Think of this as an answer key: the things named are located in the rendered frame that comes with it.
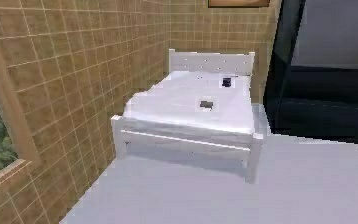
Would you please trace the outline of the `white bed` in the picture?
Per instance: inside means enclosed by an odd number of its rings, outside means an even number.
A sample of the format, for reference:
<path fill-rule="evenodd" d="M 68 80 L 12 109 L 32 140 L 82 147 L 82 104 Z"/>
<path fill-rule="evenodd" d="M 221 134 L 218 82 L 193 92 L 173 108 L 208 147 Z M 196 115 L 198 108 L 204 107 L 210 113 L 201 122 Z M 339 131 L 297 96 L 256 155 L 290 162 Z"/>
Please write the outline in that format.
<path fill-rule="evenodd" d="M 250 96 L 255 53 L 169 51 L 169 74 L 135 93 L 111 117 L 116 157 L 127 146 L 150 146 L 236 158 L 243 178 L 256 180 L 265 136 L 255 128 Z M 213 108 L 200 107 L 201 101 Z"/>

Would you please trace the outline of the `wood framed window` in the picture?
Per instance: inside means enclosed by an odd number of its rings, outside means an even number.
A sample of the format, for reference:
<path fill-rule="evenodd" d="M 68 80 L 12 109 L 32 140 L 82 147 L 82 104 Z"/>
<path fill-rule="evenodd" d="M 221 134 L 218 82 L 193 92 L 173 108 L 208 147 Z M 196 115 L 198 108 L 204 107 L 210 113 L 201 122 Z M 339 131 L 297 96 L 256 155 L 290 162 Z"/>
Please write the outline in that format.
<path fill-rule="evenodd" d="M 0 117 L 5 133 L 0 133 L 0 143 L 9 136 L 12 149 L 19 156 L 14 162 L 0 170 L 0 191 L 10 192 L 14 185 L 28 175 L 28 171 L 40 161 L 30 129 L 26 123 L 14 87 L 9 79 L 5 60 L 0 50 Z"/>

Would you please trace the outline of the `brown framed wall picture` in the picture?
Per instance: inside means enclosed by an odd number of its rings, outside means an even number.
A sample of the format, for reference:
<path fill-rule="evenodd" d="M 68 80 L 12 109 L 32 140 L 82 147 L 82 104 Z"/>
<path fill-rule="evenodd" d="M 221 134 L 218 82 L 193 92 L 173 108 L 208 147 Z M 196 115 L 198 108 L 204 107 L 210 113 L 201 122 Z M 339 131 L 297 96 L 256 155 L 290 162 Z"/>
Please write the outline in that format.
<path fill-rule="evenodd" d="M 268 7 L 271 0 L 208 0 L 209 7 Z"/>

